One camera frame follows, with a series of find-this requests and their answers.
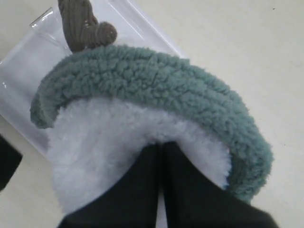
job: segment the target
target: green fleece trim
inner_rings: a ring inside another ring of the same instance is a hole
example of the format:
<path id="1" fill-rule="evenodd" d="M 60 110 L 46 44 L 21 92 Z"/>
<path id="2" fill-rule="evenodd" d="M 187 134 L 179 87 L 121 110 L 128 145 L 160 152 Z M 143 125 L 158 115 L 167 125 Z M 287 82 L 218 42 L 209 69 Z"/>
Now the green fleece trim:
<path id="1" fill-rule="evenodd" d="M 193 120 L 229 147 L 227 189 L 249 202 L 266 183 L 273 160 L 241 98 L 189 61 L 144 48 L 107 46 L 61 61 L 42 81 L 32 101 L 32 122 L 52 127 L 58 109 L 82 97 L 109 96 L 163 109 Z"/>

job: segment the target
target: clear plastic packaging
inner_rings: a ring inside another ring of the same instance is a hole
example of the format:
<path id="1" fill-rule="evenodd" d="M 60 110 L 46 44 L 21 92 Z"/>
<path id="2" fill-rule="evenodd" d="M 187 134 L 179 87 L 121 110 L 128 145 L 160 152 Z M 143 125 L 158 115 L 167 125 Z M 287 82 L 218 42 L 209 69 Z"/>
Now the clear plastic packaging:
<path id="1" fill-rule="evenodd" d="M 92 0 L 99 21 L 112 23 L 118 40 L 144 41 L 159 51 L 184 57 L 153 22 L 131 1 Z M 31 23 L 32 30 L 0 63 L 0 114 L 42 154 L 48 146 L 45 130 L 31 123 L 31 100 L 41 79 L 71 54 L 65 41 L 58 7 Z"/>

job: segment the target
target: black object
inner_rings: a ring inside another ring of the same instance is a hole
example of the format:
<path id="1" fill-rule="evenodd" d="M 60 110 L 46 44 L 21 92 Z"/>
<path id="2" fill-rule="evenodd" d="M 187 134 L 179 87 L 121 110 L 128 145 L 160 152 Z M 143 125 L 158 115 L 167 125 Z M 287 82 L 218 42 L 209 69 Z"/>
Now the black object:
<path id="1" fill-rule="evenodd" d="M 154 228 L 159 185 L 168 228 L 278 228 L 267 213 L 209 181 L 174 142 L 144 148 L 116 185 L 59 228 Z"/>
<path id="2" fill-rule="evenodd" d="M 22 160 L 22 155 L 0 136 L 0 191 L 14 175 Z"/>

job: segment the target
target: brown corduroy antler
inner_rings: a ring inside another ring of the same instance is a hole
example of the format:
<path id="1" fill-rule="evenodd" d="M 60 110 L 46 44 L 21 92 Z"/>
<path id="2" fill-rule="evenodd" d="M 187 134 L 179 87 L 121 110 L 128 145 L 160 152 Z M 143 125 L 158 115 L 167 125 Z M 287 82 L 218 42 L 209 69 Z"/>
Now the brown corduroy antler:
<path id="1" fill-rule="evenodd" d="M 72 52 L 112 44 L 117 31 L 108 22 L 98 23 L 89 0 L 58 0 L 63 31 Z"/>

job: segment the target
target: white faux fur lining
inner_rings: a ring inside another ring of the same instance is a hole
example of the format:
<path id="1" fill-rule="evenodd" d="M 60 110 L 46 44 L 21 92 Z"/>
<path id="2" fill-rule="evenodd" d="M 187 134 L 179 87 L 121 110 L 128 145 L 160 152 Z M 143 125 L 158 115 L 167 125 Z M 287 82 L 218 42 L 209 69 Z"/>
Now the white faux fur lining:
<path id="1" fill-rule="evenodd" d="M 116 98 L 91 98 L 61 109 L 49 136 L 54 187 L 65 213 L 88 204 L 113 186 L 141 149 L 176 141 L 192 163 L 215 184 L 227 186 L 228 148 L 198 124 L 163 110 Z M 160 199 L 159 213 L 164 213 Z M 158 215 L 158 228 L 166 226 Z"/>

